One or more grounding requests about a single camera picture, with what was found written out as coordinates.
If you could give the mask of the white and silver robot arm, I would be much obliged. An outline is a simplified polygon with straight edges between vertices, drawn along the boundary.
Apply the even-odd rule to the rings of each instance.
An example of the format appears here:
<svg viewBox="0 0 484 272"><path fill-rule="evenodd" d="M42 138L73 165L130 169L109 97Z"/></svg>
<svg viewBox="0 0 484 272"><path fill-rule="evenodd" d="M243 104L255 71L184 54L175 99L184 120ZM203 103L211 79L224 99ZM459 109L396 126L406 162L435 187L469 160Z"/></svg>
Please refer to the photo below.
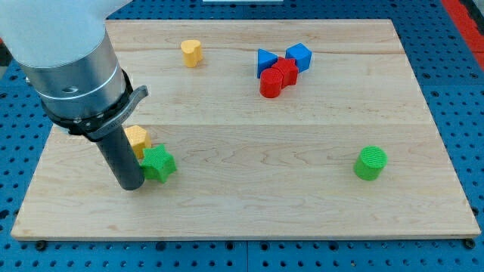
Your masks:
<svg viewBox="0 0 484 272"><path fill-rule="evenodd" d="M105 20L129 0L2 0L1 37L48 118L90 141L123 139L122 123L146 96L132 90Z"/></svg>

